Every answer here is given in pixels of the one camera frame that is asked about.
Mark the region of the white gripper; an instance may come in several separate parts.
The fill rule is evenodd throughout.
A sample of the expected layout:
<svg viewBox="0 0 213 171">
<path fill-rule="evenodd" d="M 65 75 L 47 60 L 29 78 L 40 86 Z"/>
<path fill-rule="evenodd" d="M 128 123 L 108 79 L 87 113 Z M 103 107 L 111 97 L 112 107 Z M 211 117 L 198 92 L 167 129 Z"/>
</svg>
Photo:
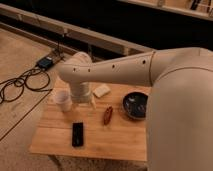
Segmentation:
<svg viewBox="0 0 213 171">
<path fill-rule="evenodd" d="M 90 84 L 88 82 L 71 84 L 70 95 L 74 103 L 89 103 L 91 101 L 92 108 L 96 109 L 96 102 L 91 95 Z"/>
</svg>

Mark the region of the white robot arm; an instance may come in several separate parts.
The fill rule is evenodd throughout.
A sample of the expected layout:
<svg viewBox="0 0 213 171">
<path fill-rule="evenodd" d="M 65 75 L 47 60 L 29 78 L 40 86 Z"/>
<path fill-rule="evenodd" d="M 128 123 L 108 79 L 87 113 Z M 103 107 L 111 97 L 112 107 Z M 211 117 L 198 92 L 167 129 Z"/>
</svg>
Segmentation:
<svg viewBox="0 0 213 171">
<path fill-rule="evenodd" d="M 78 52 L 58 74 L 75 103 L 91 99 L 91 82 L 149 87 L 148 171 L 213 171 L 213 50 L 155 50 L 96 63 Z"/>
</svg>

